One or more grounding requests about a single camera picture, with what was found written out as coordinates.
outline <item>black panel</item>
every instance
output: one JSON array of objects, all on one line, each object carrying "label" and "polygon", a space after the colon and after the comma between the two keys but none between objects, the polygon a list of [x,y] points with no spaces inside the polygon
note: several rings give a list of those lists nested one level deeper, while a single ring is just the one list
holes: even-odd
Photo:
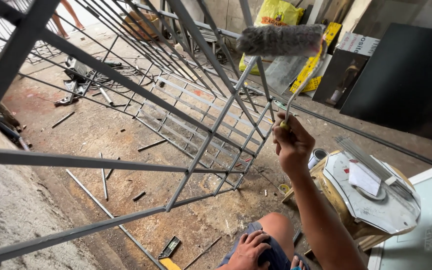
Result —
[{"label": "black panel", "polygon": [[368,59],[366,55],[336,49],[312,100],[340,109]]},{"label": "black panel", "polygon": [[392,23],[340,113],[432,139],[432,29]]}]

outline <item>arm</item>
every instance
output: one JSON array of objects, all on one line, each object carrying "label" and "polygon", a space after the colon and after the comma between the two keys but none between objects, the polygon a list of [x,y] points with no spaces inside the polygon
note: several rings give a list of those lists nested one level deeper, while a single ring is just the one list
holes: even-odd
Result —
[{"label": "arm", "polygon": [[291,132],[279,126],[285,113],[278,113],[278,117],[273,126],[276,154],[291,180],[304,234],[321,267],[324,270],[367,269],[355,242],[310,176],[308,161],[315,139],[294,116],[287,123]]}]

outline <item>paper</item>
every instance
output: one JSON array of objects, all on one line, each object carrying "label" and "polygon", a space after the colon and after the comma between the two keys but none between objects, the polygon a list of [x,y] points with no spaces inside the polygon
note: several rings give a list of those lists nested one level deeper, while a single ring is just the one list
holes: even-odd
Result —
[{"label": "paper", "polygon": [[349,163],[349,183],[377,196],[381,179],[361,163]]}]

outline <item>concrete floor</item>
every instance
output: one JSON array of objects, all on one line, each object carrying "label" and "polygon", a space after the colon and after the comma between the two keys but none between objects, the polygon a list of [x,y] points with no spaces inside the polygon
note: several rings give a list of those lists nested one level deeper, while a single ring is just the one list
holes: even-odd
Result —
[{"label": "concrete floor", "polygon": [[[105,46],[110,46],[114,38],[111,31],[100,25],[89,27],[86,32]],[[82,37],[80,33],[73,34],[69,41],[94,56],[104,56],[102,47],[88,38],[82,41],[80,37]],[[122,57],[139,55],[122,40],[117,41],[114,51]],[[52,60],[60,63],[63,61],[63,56],[57,56]],[[138,59],[136,64],[145,68],[149,62]],[[45,82],[64,87],[63,79],[68,78],[62,69],[48,66],[46,63],[35,66],[26,64],[21,71]],[[215,80],[219,85],[223,85],[219,79]],[[140,122],[132,120],[130,116],[88,100],[80,100],[67,107],[54,107],[50,102],[64,96],[66,96],[65,92],[28,78],[16,80],[5,95],[3,102],[15,113],[19,121],[27,125],[22,135],[34,145],[33,151],[88,157],[98,157],[99,152],[102,152],[105,158],[121,157],[122,160],[128,161],[178,166],[187,166],[191,162],[188,156],[168,143],[138,152],[137,148],[156,142],[160,137]],[[101,96],[96,96],[94,99],[103,101]],[[306,96],[298,97],[296,102],[318,114],[432,158],[432,141],[428,139],[340,115],[338,111],[313,102]],[[259,100],[259,104],[264,104],[264,101]],[[133,112],[135,110],[135,105],[129,109]],[[72,111],[76,113],[60,126],[51,129],[51,125]],[[297,114],[304,127],[316,139],[318,148],[329,152],[337,150],[338,146],[333,137],[349,136],[367,153],[392,164],[407,177],[432,167],[303,112],[298,111]],[[107,215],[66,174],[64,169],[57,167],[36,169],[61,210],[75,226],[107,219]],[[124,215],[164,205],[183,177],[182,173],[115,170],[107,181],[109,200],[106,201],[99,169],[74,168],[70,171],[113,215]],[[191,177],[180,200],[208,193],[214,189],[214,179],[214,175],[197,174]],[[301,221],[297,207],[293,203],[280,202],[283,195],[278,192],[277,187],[282,183],[289,185],[289,181],[285,179],[278,165],[273,144],[267,142],[238,191],[191,203],[173,209],[169,213],[142,218],[124,226],[154,257],[159,255],[172,236],[177,236],[182,243],[171,259],[181,268],[207,245],[222,236],[222,239],[207,254],[191,266],[192,269],[212,269],[231,249],[247,224],[269,212],[284,214],[292,220],[295,230],[299,228]],[[131,198],[143,190],[146,191],[146,195],[136,203],[133,202]],[[268,191],[268,196],[264,195],[264,190]],[[157,269],[118,227],[86,236],[83,240],[105,269]],[[308,244],[303,235],[296,250],[302,253],[307,249]],[[310,266],[313,269],[320,269],[319,265],[312,262]]]}]

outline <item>yellow bag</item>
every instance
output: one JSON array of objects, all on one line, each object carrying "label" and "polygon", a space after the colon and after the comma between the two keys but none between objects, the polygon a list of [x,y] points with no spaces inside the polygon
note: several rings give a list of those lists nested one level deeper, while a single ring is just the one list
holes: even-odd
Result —
[{"label": "yellow bag", "polygon": [[[304,14],[304,9],[295,8],[291,3],[281,0],[264,0],[259,10],[254,26],[262,27],[273,24],[277,27],[297,25]],[[243,56],[239,61],[239,70],[244,71],[251,57]],[[264,57],[262,59],[264,68],[267,68],[274,60],[274,57]],[[257,65],[251,69],[251,74],[259,75]]]}]

